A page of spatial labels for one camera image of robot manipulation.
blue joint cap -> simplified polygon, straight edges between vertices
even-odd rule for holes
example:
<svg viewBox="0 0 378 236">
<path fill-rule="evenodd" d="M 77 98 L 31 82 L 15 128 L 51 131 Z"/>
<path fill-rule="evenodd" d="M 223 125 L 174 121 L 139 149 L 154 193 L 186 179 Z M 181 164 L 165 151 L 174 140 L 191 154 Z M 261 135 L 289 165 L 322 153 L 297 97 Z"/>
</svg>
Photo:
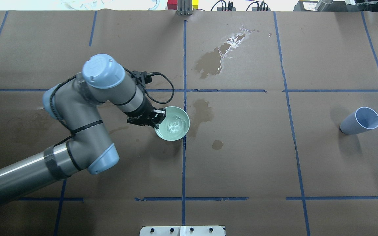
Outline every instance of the blue joint cap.
<svg viewBox="0 0 378 236">
<path fill-rule="evenodd" d="M 117 154 L 115 144 L 111 144 L 93 163 L 91 163 L 87 170 L 90 174 L 95 175 L 116 165 L 118 161 L 119 154 Z"/>
<path fill-rule="evenodd" d="M 109 89 L 123 81 L 125 70 L 113 57 L 97 54 L 84 64 L 82 75 L 89 85 L 98 89 Z"/>
<path fill-rule="evenodd" d="M 51 102 L 50 102 L 50 98 L 51 98 L 51 94 L 52 92 L 55 90 L 55 88 L 58 86 L 59 84 L 57 84 L 55 87 L 51 88 L 50 90 L 46 91 L 44 94 L 43 94 L 43 98 L 42 98 L 42 102 L 43 102 L 43 107 L 45 108 L 45 110 L 49 113 L 49 115 L 56 119 L 56 116 L 55 114 L 52 112 L 51 110 Z M 57 112 L 57 109 L 56 109 L 56 106 L 55 106 L 55 96 L 53 96 L 52 98 L 52 101 L 53 101 L 53 106 L 55 108 L 55 111 Z"/>
</svg>

